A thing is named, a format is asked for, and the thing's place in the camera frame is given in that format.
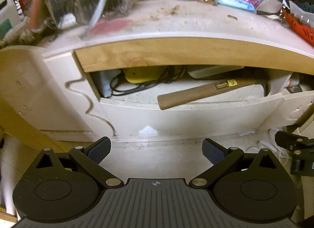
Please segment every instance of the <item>shelf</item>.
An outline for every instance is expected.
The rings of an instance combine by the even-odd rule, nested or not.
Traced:
[[[134,103],[139,104],[152,104],[157,105],[157,96],[162,94],[167,94],[171,92],[181,91],[190,89],[193,87],[210,84],[215,82],[214,80],[193,80],[188,78],[181,78],[178,81],[172,82],[170,84],[158,84],[155,87],[150,89],[136,92],[133,94],[125,95],[125,96],[112,96],[108,100],[117,100],[122,101],[124,104],[132,105]],[[118,90],[126,90],[134,88],[134,84],[131,84],[127,81],[120,84],[117,88]],[[249,85],[245,86],[233,91],[229,91],[226,93],[222,93],[216,96],[211,96],[208,98],[199,99],[196,101],[192,101],[187,103],[186,105],[191,104],[206,104],[206,103],[220,103],[220,102],[236,102],[236,101],[245,101],[245,100],[254,100],[258,98],[264,97],[264,89],[261,85]]]

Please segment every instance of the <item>orange container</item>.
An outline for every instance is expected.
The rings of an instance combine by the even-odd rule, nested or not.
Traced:
[[[314,46],[314,29],[311,29],[306,25],[300,25],[299,22],[290,14],[284,14],[284,17],[294,32],[306,40],[310,45]]]

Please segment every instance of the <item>green label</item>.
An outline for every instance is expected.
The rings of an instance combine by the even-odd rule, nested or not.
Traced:
[[[5,34],[12,28],[12,25],[9,21],[9,19],[6,19],[3,23],[0,25],[0,39],[2,40],[5,36]]]

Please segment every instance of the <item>hammer label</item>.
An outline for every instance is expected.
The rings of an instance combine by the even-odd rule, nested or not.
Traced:
[[[215,87],[217,90],[223,89],[223,88],[227,88],[227,87],[232,87],[232,86],[236,86],[238,83],[236,82],[236,80],[231,79],[228,81],[223,81],[220,83],[216,83]]]

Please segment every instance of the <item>yellow object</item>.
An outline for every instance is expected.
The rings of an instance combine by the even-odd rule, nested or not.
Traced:
[[[125,79],[130,83],[144,83],[159,79],[167,66],[137,67],[123,69]],[[177,75],[182,66],[175,66],[174,73]]]
[[[237,85],[237,84],[238,84],[238,83],[237,83],[236,80],[234,80],[234,79],[228,80],[228,85],[229,85],[229,87],[235,86],[235,85]]]

